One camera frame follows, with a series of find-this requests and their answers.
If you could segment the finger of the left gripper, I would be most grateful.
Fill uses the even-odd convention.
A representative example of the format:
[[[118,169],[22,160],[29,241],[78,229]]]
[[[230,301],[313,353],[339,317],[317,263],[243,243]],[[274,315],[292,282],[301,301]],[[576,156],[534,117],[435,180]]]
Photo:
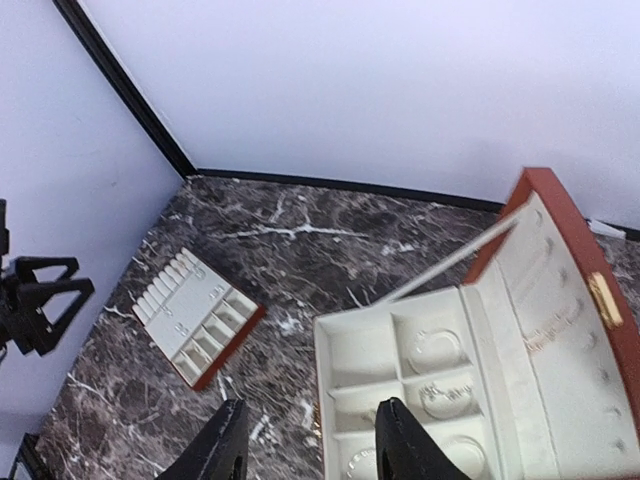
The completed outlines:
[[[37,272],[58,269],[54,279],[40,282]],[[78,289],[73,275],[79,263],[74,257],[18,257],[13,262],[14,293],[18,300],[49,300],[54,295]]]
[[[88,278],[20,285],[14,340],[20,352],[44,356],[53,351],[93,293]]]

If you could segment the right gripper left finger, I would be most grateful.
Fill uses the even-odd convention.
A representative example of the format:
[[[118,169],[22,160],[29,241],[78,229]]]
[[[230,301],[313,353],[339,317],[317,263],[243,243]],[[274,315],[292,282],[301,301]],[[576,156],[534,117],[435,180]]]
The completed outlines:
[[[226,400],[157,479],[246,479],[248,447],[246,403],[241,399]]]

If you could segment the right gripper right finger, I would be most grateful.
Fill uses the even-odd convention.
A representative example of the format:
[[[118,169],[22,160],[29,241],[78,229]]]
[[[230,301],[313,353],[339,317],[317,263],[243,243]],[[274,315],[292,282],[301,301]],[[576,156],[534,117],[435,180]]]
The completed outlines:
[[[399,398],[377,408],[375,447],[378,479],[468,479]]]

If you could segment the red jewelry tray insert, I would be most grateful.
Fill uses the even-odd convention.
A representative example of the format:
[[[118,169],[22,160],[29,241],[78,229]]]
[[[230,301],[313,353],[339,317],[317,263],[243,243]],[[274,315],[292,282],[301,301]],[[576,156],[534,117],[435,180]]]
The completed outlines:
[[[152,279],[133,313],[182,380],[204,390],[266,308],[183,248]]]

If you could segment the red wooden jewelry box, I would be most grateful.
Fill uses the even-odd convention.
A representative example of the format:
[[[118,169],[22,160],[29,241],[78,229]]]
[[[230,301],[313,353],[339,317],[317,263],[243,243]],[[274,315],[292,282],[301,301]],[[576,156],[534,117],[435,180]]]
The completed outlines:
[[[378,479],[399,398],[468,479],[635,479],[639,332],[555,173],[527,168],[499,221],[372,305],[314,325],[327,479]]]

